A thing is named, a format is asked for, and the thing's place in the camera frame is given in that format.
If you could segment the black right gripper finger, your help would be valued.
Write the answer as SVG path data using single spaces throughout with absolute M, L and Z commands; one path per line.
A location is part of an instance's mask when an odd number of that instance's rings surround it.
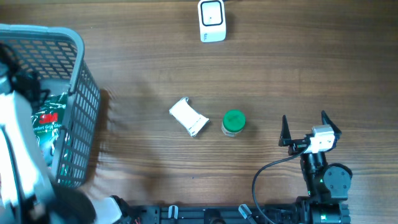
M 280 132 L 279 141 L 280 142 L 291 142 L 292 141 L 286 115 L 283 115 L 283 117 L 282 117 L 282 129 Z
M 323 110 L 321 112 L 321 117 L 322 117 L 322 123 L 324 125 L 328 124 L 331 126 L 335 136 L 340 137 L 341 136 L 341 130 L 334 124 L 334 122 L 328 117 L 328 115 L 326 114 L 326 112 Z

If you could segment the green lid jar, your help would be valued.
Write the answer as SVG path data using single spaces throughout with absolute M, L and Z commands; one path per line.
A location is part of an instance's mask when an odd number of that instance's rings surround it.
M 235 137 L 246 125 L 246 116 L 240 110 L 229 110 L 225 113 L 221 123 L 221 130 L 227 137 Z

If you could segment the white carton box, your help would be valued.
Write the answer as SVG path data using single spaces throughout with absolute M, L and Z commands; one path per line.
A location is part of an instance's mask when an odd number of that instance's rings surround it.
M 189 97 L 181 98 L 169 109 L 169 113 L 187 130 L 191 137 L 195 137 L 210 120 L 195 111 L 188 101 Z

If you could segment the green 3M gloves package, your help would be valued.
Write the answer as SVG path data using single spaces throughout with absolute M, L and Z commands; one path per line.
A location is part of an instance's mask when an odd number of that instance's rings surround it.
M 60 135 L 67 101 L 67 93 L 49 96 L 31 117 L 37 144 L 49 168 L 52 167 L 55 143 Z

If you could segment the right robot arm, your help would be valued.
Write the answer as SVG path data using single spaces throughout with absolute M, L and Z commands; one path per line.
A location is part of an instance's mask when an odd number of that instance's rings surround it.
M 299 223 L 351 222 L 348 199 L 353 173 L 340 163 L 329 164 L 326 153 L 336 147 L 341 130 L 321 112 L 322 124 L 302 139 L 292 139 L 286 116 L 282 117 L 279 146 L 289 148 L 288 155 L 300 157 L 300 168 L 308 190 L 306 197 L 297 197 L 295 206 Z

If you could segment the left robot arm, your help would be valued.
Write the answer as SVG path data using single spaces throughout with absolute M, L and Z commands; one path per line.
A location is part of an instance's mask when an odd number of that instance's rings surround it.
M 31 121 L 49 94 L 1 44 L 1 223 L 141 223 L 138 211 L 115 195 L 91 200 L 53 181 Z

